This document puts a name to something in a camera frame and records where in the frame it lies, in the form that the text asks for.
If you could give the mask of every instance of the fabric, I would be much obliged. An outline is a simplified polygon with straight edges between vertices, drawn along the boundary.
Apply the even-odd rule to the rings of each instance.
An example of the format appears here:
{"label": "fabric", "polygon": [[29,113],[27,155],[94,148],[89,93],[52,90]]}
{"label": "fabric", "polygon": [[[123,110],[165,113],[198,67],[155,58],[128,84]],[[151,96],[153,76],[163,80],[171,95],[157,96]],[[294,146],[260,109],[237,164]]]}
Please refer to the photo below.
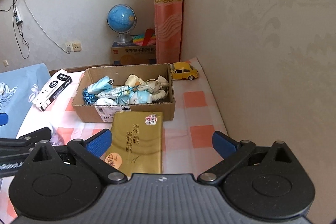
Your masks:
{"label": "fabric", "polygon": [[12,92],[8,100],[0,98],[0,112],[6,112],[8,123],[0,127],[1,138],[15,138],[20,126],[29,111],[32,100],[39,90],[50,79],[45,64],[33,65],[17,70],[0,73],[0,82],[6,83]]}
{"label": "fabric", "polygon": [[2,106],[8,105],[11,98],[15,94],[17,86],[10,89],[5,83],[0,83],[0,111]]}
{"label": "fabric", "polygon": [[179,61],[183,0],[154,0],[157,63]]}
{"label": "fabric", "polygon": [[[191,60],[199,72],[199,78],[175,80],[176,100],[173,121],[163,123],[162,164],[163,173],[192,173],[197,177],[222,160],[212,148],[212,134],[216,130],[226,134],[226,129],[212,95],[210,86],[196,58]],[[17,137],[51,123],[65,143],[81,138],[87,139],[111,123],[84,123],[71,106],[79,80],[84,72],[70,73],[73,82],[41,112],[32,107]],[[5,224],[15,217],[14,208],[8,198],[8,187],[13,177],[4,178],[0,189],[0,219]]]}

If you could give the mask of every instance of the blue tassel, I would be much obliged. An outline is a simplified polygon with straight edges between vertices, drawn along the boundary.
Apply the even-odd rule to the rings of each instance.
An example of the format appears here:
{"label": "blue tassel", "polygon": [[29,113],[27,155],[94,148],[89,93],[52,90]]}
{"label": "blue tassel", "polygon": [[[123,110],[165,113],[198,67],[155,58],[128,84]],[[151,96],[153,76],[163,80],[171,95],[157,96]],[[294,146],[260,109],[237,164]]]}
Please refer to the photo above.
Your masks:
{"label": "blue tassel", "polygon": [[98,97],[94,94],[87,92],[87,89],[83,89],[83,100],[86,105],[94,105],[97,102]]}

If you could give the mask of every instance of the wall socket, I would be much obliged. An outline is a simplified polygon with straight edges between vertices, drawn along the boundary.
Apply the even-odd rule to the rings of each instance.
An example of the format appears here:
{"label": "wall socket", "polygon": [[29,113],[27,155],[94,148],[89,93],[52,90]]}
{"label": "wall socket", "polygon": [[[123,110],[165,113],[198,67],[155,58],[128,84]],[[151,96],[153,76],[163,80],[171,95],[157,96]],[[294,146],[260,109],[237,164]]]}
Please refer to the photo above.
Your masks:
{"label": "wall socket", "polygon": [[72,47],[72,42],[66,42],[66,43],[64,43],[64,46],[65,46],[65,50],[67,52],[73,52],[74,51],[74,48]]}
{"label": "wall socket", "polygon": [[73,51],[74,52],[81,52],[82,51],[82,44],[80,42],[72,43]]}

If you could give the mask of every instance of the gold packaging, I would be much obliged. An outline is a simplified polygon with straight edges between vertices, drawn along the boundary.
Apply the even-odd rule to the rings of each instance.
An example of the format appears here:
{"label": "gold packaging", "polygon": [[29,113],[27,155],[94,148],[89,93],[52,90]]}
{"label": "gold packaging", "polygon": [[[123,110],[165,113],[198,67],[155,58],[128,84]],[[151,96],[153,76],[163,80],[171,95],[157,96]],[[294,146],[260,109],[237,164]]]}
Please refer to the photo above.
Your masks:
{"label": "gold packaging", "polygon": [[117,112],[105,162],[125,175],[162,173],[162,112]]}

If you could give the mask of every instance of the checkered bedsheet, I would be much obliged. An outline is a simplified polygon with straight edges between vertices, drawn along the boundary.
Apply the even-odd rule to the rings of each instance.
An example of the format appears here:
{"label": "checkered bedsheet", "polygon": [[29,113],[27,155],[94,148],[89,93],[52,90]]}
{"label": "checkered bedsheet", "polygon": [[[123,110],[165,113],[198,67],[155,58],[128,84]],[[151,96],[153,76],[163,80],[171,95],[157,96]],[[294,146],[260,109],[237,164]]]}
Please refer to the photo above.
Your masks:
{"label": "checkered bedsheet", "polygon": [[[173,82],[175,118],[163,123],[163,172],[192,173],[197,177],[222,160],[212,148],[212,134],[216,130],[226,133],[226,129],[201,65],[196,58],[189,62],[199,71],[199,78]],[[104,128],[111,128],[110,123],[80,120],[71,103],[83,72],[70,75],[73,82],[46,111],[31,107],[17,137],[51,124],[67,143],[75,138],[85,140]],[[8,198],[12,179],[4,178],[0,190],[0,219],[5,224],[16,217]]]}

